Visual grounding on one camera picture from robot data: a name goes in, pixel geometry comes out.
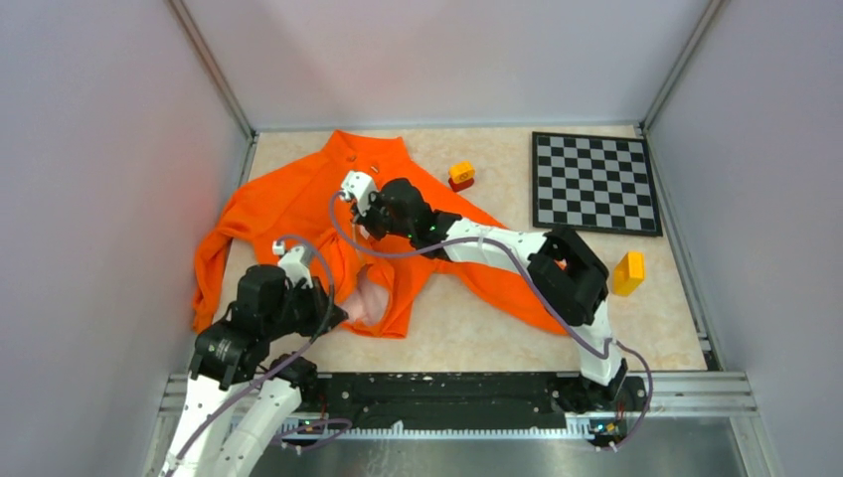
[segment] wire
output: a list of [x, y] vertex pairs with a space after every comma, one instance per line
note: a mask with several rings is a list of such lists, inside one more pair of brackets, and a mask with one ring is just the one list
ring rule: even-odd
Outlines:
[[286, 299], [284, 300], [284, 304], [281, 305], [281, 311], [278, 313], [278, 322], [283, 323], [284, 319], [287, 317], [287, 313], [289, 313], [290, 304], [293, 302], [293, 296], [298, 292], [298, 290], [304, 287], [305, 280], [304, 278], [300, 279], [298, 283], [293, 284], [292, 280], [287, 277], [285, 279], [287, 283], [287, 291], [284, 293]]
[[494, 238], [465, 237], [465, 238], [453, 238], [451, 240], [442, 241], [440, 243], [436, 243], [436, 244], [426, 246], [426, 247], [423, 247], [423, 248], [419, 248], [417, 250], [412, 250], [412, 251], [387, 253], [387, 252], [372, 250], [370, 248], [366, 248], [366, 247], [352, 241], [351, 238], [348, 237], [348, 234], [346, 234], [345, 231], [342, 230], [342, 227], [340, 227], [339, 221], [337, 220], [336, 211], [334, 210], [334, 204], [336, 203], [336, 200], [338, 198], [342, 198], [343, 196], [344, 196], [344, 193], [342, 191], [338, 191], [331, 197], [331, 202], [329, 203], [329, 207], [328, 207], [329, 216], [331, 218], [331, 224], [333, 224], [334, 229], [336, 229], [336, 231], [337, 231], [337, 234], [339, 234], [339, 236], [342, 237], [345, 241], [347, 241], [352, 247], [356, 248], [357, 250], [359, 250], [363, 253], [368, 253], [372, 256], [378, 256], [378, 257], [381, 257], [381, 258], [409, 258], [411, 256], [417, 256], [417, 255], [428, 253], [428, 252], [431, 252], [431, 251], [434, 251], [434, 250], [438, 250], [438, 249], [444, 248], [446, 246], [456, 245], [458, 243], [471, 243], [471, 242], [477, 242], [477, 241], [482, 241], [483, 243], [488, 243], [492, 246], [500, 248], [501, 251], [503, 251], [506, 254], [506, 256], [510, 259], [510, 261], [515, 266], [515, 269], [518, 271], [518, 273], [521, 275], [521, 277], [524, 278], [524, 281], [527, 283], [527, 286], [530, 287], [530, 290], [533, 292], [534, 295], [536, 295], [536, 298], [539, 299], [539, 301], [545, 307], [545, 310], [547, 310], [548, 313], [550, 313], [550, 315], [563, 327], [563, 329], [565, 329], [565, 331], [568, 333], [568, 335], [571, 336], [571, 338], [573, 338], [574, 341], [577, 342], [578, 345], [582, 346], [586, 351], [595, 355], [599, 359], [604, 360], [604, 359], [608, 358], [609, 345], [612, 343], [612, 341], [614, 341], [614, 343], [617, 345], [618, 348], [620, 348], [621, 350], [623, 350], [623, 351], [631, 354], [632, 356], [634, 356], [641, 363], [641, 365], [644, 367], [644, 371], [647, 375], [647, 389], [648, 389], [647, 397], [644, 400], [644, 407], [641, 411], [641, 414], [638, 416], [638, 419], [635, 421], [634, 424], [632, 424], [632, 428], [626, 434], [626, 437], [624, 437], [623, 440], [621, 442], [619, 442], [617, 445], [613, 446], [614, 450], [617, 451], [618, 449], [620, 449], [620, 447], [622, 447], [626, 443], [626, 441], [629, 439], [629, 437], [631, 437], [633, 434], [635, 434], [635, 432], [637, 432], [638, 427], [639, 427], [641, 421], [644, 418], [644, 415], [647, 414], [647, 411], [650, 408], [650, 401], [652, 400], [652, 396], [653, 396], [653, 374], [650, 371], [650, 367], [647, 364], [647, 361], [637, 351], [625, 346], [623, 343], [621, 343], [617, 340], [614, 340], [612, 338], [606, 338], [605, 341], [603, 341], [602, 351], [598, 351], [595, 347], [593, 347], [588, 341], [586, 341], [582, 336], [580, 336], [574, 330], [574, 328], [571, 325], [569, 325], [559, 315], [559, 313], [557, 313], [557, 311], [553, 308], [553, 306], [551, 306], [550, 303], [548, 303], [548, 300], [544, 297], [544, 295], [542, 295], [542, 292], [539, 291], [539, 289], [536, 287], [535, 283], [533, 283], [533, 279], [530, 277], [530, 273], [527, 272], [527, 270], [524, 268], [524, 265], [521, 264], [521, 261], [518, 259], [517, 256], [515, 256], [515, 254], [512, 252], [512, 250], [508, 246], [506, 246], [506, 244], [504, 244], [503, 242], [498, 241]]
[[325, 411], [328, 410], [328, 399], [325, 398], [325, 395], [320, 396], [319, 399], [322, 401], [322, 411], [319, 413], [319, 419], [325, 418]]
[[[356, 227], [351, 228], [351, 241], [354, 242], [354, 243], [357, 243], [357, 228]], [[357, 259], [361, 263], [363, 263], [363, 255], [360, 254], [360, 251], [355, 248], [354, 252], [357, 254]]]
[[[322, 267], [325, 269], [325, 275], [328, 278], [328, 306], [325, 309], [325, 316], [322, 318], [322, 324], [320, 325], [320, 329], [322, 329], [330, 321], [331, 312], [333, 311], [332, 309], [334, 307], [334, 274], [331, 272], [330, 267], [328, 267], [328, 262], [325, 260], [325, 257], [322, 256], [322, 253], [319, 252], [319, 249], [316, 248], [312, 243], [310, 243], [310, 241], [308, 241], [306, 238], [304, 238], [302, 236], [298, 236], [296, 234], [287, 234], [287, 235], [281, 236], [278, 240], [288, 240], [288, 239], [296, 240], [296, 241], [300, 242], [301, 244], [303, 244], [304, 246], [306, 246], [307, 248], [309, 248], [313, 252], [313, 254], [316, 255], [316, 258], [319, 259], [319, 261], [322, 263]], [[199, 436], [202, 435], [202, 432], [204, 432], [205, 429], [207, 429], [208, 426], [211, 425], [211, 423], [214, 422], [215, 419], [219, 418], [223, 414], [223, 412], [228, 410], [229, 407], [235, 405], [235, 403], [237, 403], [237, 401], [239, 401], [240, 399], [247, 396], [252, 390], [255, 390], [255, 389], [259, 388], [260, 385], [262, 385], [263, 383], [265, 383], [268, 380], [271, 380], [275, 375], [277, 375], [278, 373], [283, 371], [292, 362], [294, 362], [299, 357], [301, 357], [301, 355], [303, 355], [304, 352], [307, 351], [310, 348], [311, 345], [313, 345], [313, 342], [316, 341], [317, 336], [318, 335], [314, 334], [313, 337], [310, 340], [308, 340], [306, 343], [304, 343], [304, 345], [301, 348], [299, 348], [298, 351], [296, 351], [295, 353], [290, 355], [289, 358], [282, 361], [277, 366], [274, 366], [267, 373], [264, 373], [263, 376], [255, 379], [255, 380], [252, 380], [247, 387], [243, 388], [241, 391], [239, 391], [238, 393], [236, 393], [235, 395], [230, 397], [228, 400], [223, 402], [223, 404], [220, 405], [220, 407], [218, 407], [217, 410], [208, 414], [208, 417], [205, 419], [205, 421], [202, 422], [201, 424], [199, 424], [199, 427], [197, 427], [196, 430], [193, 431], [193, 433], [190, 435], [190, 437], [188, 437], [188, 439], [185, 441], [181, 450], [179, 450], [179, 452], [176, 454], [176, 462], [181, 462], [184, 459], [184, 456], [187, 454], [187, 451], [190, 450], [190, 447], [196, 442], [196, 439], [198, 439]], [[172, 477], [172, 475], [175, 473], [177, 468], [178, 468], [178, 465], [171, 468], [167, 472], [165, 477]]]
[[325, 429], [323, 430], [323, 432], [324, 432], [324, 431], [327, 431], [327, 426], [330, 425], [330, 424], [344, 424], [345, 427], [336, 431], [336, 432], [334, 432], [333, 434], [329, 435], [328, 437], [317, 440], [313, 444], [300, 447], [301, 451], [305, 452], [305, 451], [308, 451], [308, 450], [316, 450], [316, 449], [319, 449], [321, 447], [324, 447], [324, 446], [328, 445], [329, 443], [333, 442], [340, 435], [344, 434], [349, 429], [351, 429], [351, 426], [353, 425], [351, 420], [347, 419], [345, 417], [334, 417], [334, 418], [331, 418], [331, 419], [311, 420], [309, 424], [299, 425], [298, 427], [294, 427], [292, 429], [289, 429], [289, 430], [286, 430], [286, 431], [282, 432], [281, 434], [274, 437], [272, 439], [271, 443], [276, 443], [276, 444], [280, 443], [280, 444], [291, 445], [291, 444], [287, 444], [286, 442], [284, 442], [281, 439], [283, 439], [287, 435], [294, 434], [294, 433], [299, 432], [301, 430], [312, 429], [313, 427], [325, 427]]
[[[333, 224], [334, 229], [337, 230], [337, 233], [339, 234], [340, 237], [342, 237], [345, 241], [347, 241], [350, 246], [356, 248], [357, 250], [359, 250], [363, 253], [367, 253], [367, 254], [372, 255], [372, 256], [379, 256], [381, 258], [409, 258], [411, 256], [417, 256], [417, 255], [428, 253], [428, 252], [431, 252], [431, 251], [434, 251], [434, 250], [438, 250], [440, 248], [445, 248], [446, 246], [450, 246], [450, 245], [456, 245], [456, 244], [459, 244], [459, 243], [472, 243], [472, 242], [480, 241], [480, 237], [463, 237], [463, 238], [453, 238], [451, 240], [442, 241], [440, 243], [436, 243], [436, 244], [433, 244], [433, 245], [430, 245], [430, 246], [426, 246], [426, 247], [419, 248], [417, 250], [411, 250], [411, 251], [383, 252], [383, 251], [372, 250], [370, 248], [366, 248], [366, 247], [360, 245], [359, 243], [353, 242], [351, 240], [351, 238], [348, 237], [348, 234], [346, 234], [346, 232], [343, 231], [342, 228], [340, 227], [339, 221], [337, 220], [336, 212], [334, 211], [334, 202], [336, 201], [337, 198], [341, 197], [342, 195], [343, 195], [342, 192], [337, 192], [331, 197], [331, 205], [330, 205], [330, 208], [329, 208], [330, 209], [329, 212], [330, 212], [330, 217], [331, 217], [331, 223]], [[588, 341], [586, 341], [583, 337], [581, 337], [579, 334], [577, 334], [577, 332], [574, 331], [574, 329], [571, 327], [571, 325], [566, 323], [566, 321], [564, 319], [562, 319], [561, 316], [559, 316], [559, 313], [557, 313], [556, 310], [554, 310], [553, 306], [551, 306], [551, 304], [548, 303], [548, 300], [544, 297], [544, 295], [542, 295], [542, 292], [539, 291], [538, 288], [536, 288], [536, 285], [533, 283], [533, 279], [530, 278], [530, 274], [527, 272], [527, 270], [524, 268], [524, 265], [521, 264], [521, 261], [518, 259], [518, 257], [515, 256], [515, 254], [513, 254], [512, 250], [510, 250], [508, 246], [506, 246], [503, 242], [498, 241], [494, 238], [486, 237], [486, 238], [483, 238], [482, 240], [483, 240], [483, 243], [488, 243], [490, 245], [496, 246], [496, 247], [500, 248], [504, 253], [506, 253], [507, 257], [512, 261], [512, 264], [515, 266], [516, 270], [518, 270], [518, 273], [521, 275], [522, 278], [524, 278], [524, 281], [527, 282], [527, 285], [530, 287], [531, 291], [533, 291], [533, 294], [536, 295], [536, 297], [539, 299], [539, 301], [542, 303], [542, 305], [545, 307], [545, 309], [548, 311], [548, 313], [550, 313], [551, 316], [557, 322], [559, 322], [560, 325], [562, 325], [562, 327], [565, 329], [565, 331], [571, 336], [571, 338], [574, 339], [574, 341], [577, 342], [577, 344], [579, 344], [580, 346], [585, 348], [589, 353], [595, 355], [596, 357], [598, 357], [602, 360], [608, 358], [608, 346], [609, 346], [609, 344], [611, 344], [611, 341], [612, 341], [611, 338], [606, 338], [605, 341], [603, 342], [603, 350], [598, 351]]]

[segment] checkerboard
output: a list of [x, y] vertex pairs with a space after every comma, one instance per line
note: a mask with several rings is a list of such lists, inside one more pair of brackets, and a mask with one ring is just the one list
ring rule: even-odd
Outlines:
[[647, 144], [533, 133], [533, 225], [661, 236]]

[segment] red block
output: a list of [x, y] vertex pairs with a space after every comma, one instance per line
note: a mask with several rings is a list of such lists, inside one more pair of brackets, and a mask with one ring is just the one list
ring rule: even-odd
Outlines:
[[454, 184], [451, 178], [448, 178], [448, 185], [450, 186], [450, 190], [453, 192], [464, 191], [468, 189], [472, 185], [474, 185], [474, 178], [468, 179], [465, 182], [460, 182], [459, 184]]

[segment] shirt collar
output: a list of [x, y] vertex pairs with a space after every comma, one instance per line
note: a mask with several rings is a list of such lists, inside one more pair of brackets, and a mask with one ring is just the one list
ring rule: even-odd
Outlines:
[[364, 159], [367, 162], [379, 158], [409, 157], [404, 139], [359, 136], [336, 130], [322, 148], [331, 159], [353, 162]]

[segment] toy block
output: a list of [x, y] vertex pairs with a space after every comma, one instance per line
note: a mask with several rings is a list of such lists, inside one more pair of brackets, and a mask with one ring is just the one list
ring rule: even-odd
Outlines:
[[453, 182], [453, 184], [470, 181], [474, 178], [474, 166], [468, 161], [460, 162], [448, 169], [448, 176], [450, 176], [450, 182]]
[[450, 190], [453, 192], [464, 191], [471, 187], [474, 184], [474, 179], [468, 179], [467, 181], [460, 182], [459, 184], [454, 184], [453, 179], [448, 178], [448, 185], [450, 186]]
[[615, 295], [629, 296], [645, 277], [644, 254], [640, 251], [631, 251], [614, 268], [612, 291]]

